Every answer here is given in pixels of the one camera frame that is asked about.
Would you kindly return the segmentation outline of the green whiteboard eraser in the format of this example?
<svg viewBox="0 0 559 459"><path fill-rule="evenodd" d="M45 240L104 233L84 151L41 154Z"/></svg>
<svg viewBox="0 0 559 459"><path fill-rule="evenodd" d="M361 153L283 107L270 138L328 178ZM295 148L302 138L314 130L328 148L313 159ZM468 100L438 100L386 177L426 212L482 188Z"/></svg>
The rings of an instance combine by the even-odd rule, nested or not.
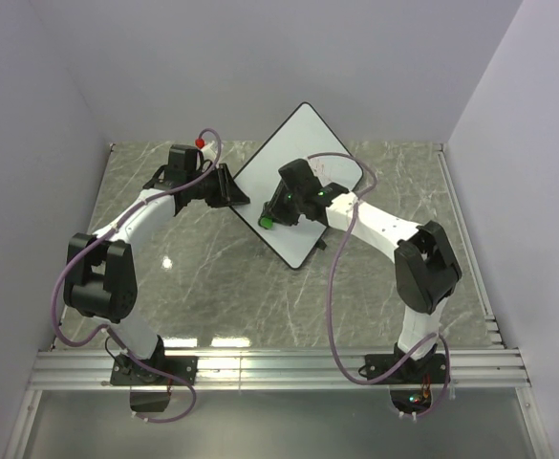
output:
<svg viewBox="0 0 559 459"><path fill-rule="evenodd" d="M267 215L262 215L258 219L258 225L264 230L271 230L274 225L274 220L272 217Z"/></svg>

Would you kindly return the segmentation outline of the white whiteboard black frame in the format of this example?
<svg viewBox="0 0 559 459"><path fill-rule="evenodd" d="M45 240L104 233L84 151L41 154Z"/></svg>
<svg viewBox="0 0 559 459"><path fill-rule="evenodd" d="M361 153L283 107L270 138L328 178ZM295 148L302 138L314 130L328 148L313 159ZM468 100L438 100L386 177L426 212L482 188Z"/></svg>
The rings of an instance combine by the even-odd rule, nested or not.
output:
<svg viewBox="0 0 559 459"><path fill-rule="evenodd" d="M286 120L236 173L249 198L232 211L288 267L302 267L327 229L321 204L332 189L354 190L362 167L307 102Z"/></svg>

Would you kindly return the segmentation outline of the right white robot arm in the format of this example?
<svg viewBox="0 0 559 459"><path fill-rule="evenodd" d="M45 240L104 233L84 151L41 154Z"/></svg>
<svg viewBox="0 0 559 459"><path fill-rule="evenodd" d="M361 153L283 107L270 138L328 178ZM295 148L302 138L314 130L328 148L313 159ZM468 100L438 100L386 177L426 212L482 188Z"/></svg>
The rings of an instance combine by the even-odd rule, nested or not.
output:
<svg viewBox="0 0 559 459"><path fill-rule="evenodd" d="M273 224L295 226L304 216L344 232L331 264L326 296L327 331L334 362L348 381L359 385L379 384L395 374L413 383L427 373L428 361L435 355L437 342L443 340L440 333L441 313L462 279L462 270L440 224L430 221L420 225L398 218L366 203L366 191L356 193L336 183L296 191L280 184L272 198L264 203L259 226L265 230ZM335 270L352 236L392 261L397 292L405 305L395 363L368 381L347 371L333 336Z"/></svg>

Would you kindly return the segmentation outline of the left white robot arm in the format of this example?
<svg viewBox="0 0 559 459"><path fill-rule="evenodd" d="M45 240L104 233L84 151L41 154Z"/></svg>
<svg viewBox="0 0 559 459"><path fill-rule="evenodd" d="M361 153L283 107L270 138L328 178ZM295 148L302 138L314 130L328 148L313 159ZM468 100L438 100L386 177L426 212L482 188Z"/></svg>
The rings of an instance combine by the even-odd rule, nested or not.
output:
<svg viewBox="0 0 559 459"><path fill-rule="evenodd" d="M168 363L162 339L135 310L135 254L159 227L197 200L210 208L250 203L226 164L206 170L196 164L165 164L116 220L93 234L78 233L69 243L65 304L115 340L123 350L116 357L118 369L141 383L160 382Z"/></svg>

